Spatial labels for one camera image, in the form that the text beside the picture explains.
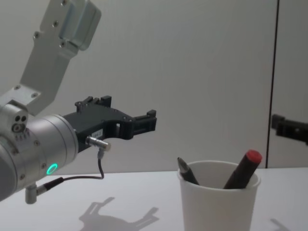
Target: white table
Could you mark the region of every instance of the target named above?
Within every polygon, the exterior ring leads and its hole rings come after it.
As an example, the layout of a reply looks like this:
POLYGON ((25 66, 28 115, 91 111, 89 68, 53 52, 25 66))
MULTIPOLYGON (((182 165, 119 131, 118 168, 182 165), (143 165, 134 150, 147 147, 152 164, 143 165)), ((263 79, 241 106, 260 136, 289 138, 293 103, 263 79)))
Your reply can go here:
MULTIPOLYGON (((259 169, 251 231, 308 230, 308 168, 259 169)), ((38 182, 56 178, 46 177, 38 182)), ((0 202, 0 231, 184 231, 176 172, 114 173, 67 181, 26 205, 0 202)))

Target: pencil tip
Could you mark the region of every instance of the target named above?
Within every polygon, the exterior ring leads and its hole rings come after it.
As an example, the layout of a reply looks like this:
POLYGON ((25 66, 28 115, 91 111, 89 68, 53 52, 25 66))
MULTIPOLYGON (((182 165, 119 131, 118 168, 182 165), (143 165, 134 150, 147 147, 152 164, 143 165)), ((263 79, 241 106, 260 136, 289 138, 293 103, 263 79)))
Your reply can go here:
POLYGON ((178 165, 180 172, 187 172, 189 170, 187 163, 180 157, 178 157, 178 165))

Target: pen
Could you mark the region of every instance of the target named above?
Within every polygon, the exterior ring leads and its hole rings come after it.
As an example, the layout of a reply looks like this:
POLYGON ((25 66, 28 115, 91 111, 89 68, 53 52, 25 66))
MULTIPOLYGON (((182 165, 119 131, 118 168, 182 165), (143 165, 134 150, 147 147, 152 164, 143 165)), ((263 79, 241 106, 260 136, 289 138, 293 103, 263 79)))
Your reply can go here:
POLYGON ((231 174, 224 189, 244 189, 250 181, 256 168, 262 161, 262 155, 255 151, 249 150, 239 165, 231 174))
POLYGON ((179 165, 179 169, 180 169, 180 174, 185 181, 199 185, 198 181, 196 180, 196 178, 194 177, 194 175, 192 173, 193 171, 191 170, 191 168, 180 157, 178 157, 178 165, 179 165))

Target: black cable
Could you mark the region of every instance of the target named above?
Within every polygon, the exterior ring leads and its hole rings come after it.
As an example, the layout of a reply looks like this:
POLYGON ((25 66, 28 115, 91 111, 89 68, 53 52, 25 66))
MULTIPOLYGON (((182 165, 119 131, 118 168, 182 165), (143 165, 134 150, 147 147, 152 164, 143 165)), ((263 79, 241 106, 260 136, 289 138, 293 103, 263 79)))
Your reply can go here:
POLYGON ((55 180, 52 180, 50 182, 47 182, 45 184, 43 184, 43 187, 45 187, 46 191, 56 187, 57 185, 63 183, 64 181, 67 180, 75 180, 75 179, 96 179, 96 180, 102 180, 104 179, 104 172, 102 169, 102 162, 100 159, 98 159, 98 168, 100 170, 100 177, 92 177, 92 176, 77 176, 77 177, 68 177, 68 178, 63 178, 63 177, 59 177, 55 180))
POLYGON ((103 169, 102 169, 102 162, 101 162, 100 159, 98 159, 98 168, 100 170, 101 177, 77 176, 77 177, 64 178, 63 180, 64 181, 66 181, 66 180, 74 180, 74 179, 97 179, 97 180, 102 180, 102 179, 104 179, 104 172, 103 172, 103 169))

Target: paper cup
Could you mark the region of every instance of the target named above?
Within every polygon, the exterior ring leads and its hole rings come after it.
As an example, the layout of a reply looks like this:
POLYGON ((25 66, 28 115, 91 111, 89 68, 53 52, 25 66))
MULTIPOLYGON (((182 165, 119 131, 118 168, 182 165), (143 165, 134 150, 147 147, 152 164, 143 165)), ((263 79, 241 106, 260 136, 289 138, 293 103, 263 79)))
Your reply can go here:
POLYGON ((185 231, 249 231, 260 178, 254 174, 245 189, 223 189, 237 164, 198 161, 188 164, 199 185, 180 172, 185 231))

